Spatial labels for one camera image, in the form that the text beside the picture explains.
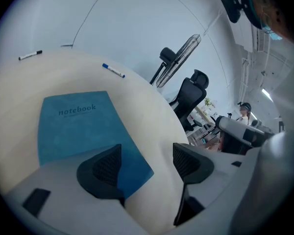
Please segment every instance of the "round table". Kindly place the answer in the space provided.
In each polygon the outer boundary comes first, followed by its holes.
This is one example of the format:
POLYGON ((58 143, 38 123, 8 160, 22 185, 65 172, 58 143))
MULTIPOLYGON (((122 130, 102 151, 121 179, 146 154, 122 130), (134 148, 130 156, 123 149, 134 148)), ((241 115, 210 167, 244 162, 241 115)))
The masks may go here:
POLYGON ((135 72, 74 50, 44 52, 0 68, 0 191, 7 193, 38 167, 37 129, 43 99, 57 94, 107 91, 128 133, 154 175, 125 202, 149 233, 173 228, 183 182, 172 144, 188 143, 165 99, 135 72), (126 75, 104 69, 107 63, 126 75))

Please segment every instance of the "fan stand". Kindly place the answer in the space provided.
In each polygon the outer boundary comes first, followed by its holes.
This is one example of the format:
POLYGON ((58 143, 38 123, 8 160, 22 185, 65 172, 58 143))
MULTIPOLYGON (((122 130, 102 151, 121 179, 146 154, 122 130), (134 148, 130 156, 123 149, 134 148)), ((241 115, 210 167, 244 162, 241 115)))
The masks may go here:
POLYGON ((159 69, 157 70, 157 72, 155 73, 155 75, 153 76, 153 78, 150 81, 150 84, 152 85, 153 82, 156 80, 157 76, 159 75, 160 71, 162 70, 162 68, 166 65, 165 62, 162 62, 162 64, 160 65, 159 69))

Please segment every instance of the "light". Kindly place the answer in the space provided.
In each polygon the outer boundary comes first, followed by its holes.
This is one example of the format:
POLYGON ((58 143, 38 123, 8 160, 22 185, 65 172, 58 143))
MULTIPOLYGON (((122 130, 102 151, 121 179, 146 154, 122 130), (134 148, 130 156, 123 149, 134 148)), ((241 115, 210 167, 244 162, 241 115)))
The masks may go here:
POLYGON ((256 119, 256 120, 257 120, 257 117, 255 117, 255 115, 253 114, 253 112, 250 112, 250 113, 253 115, 254 119, 256 119))
POLYGON ((273 100, 270 97, 270 94, 265 89, 263 89, 262 92, 273 102, 273 100))

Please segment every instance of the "black armrest pad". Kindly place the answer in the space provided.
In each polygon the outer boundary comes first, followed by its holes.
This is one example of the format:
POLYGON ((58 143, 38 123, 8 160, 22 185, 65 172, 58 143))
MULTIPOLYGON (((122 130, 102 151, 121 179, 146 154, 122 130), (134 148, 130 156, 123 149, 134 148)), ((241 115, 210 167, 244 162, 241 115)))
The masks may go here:
POLYGON ((171 103, 169 103, 170 106, 174 105, 177 102, 177 98, 173 100, 171 103))
POLYGON ((199 127, 202 127, 202 124, 199 123, 197 120, 193 120, 193 121, 194 121, 195 125, 198 125, 199 127))

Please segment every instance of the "chair backrest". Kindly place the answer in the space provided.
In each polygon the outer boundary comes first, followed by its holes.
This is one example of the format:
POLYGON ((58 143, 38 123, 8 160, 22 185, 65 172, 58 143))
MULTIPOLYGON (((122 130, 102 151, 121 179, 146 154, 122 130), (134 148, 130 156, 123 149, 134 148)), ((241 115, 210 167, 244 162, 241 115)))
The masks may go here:
POLYGON ((175 100, 178 102, 178 106, 174 109, 182 124, 206 95, 207 92, 201 85, 194 84, 189 78, 184 79, 175 100))
POLYGON ((209 85, 208 76, 199 70, 194 70, 194 74, 192 75, 191 80, 195 84, 201 85, 204 89, 206 89, 209 85))

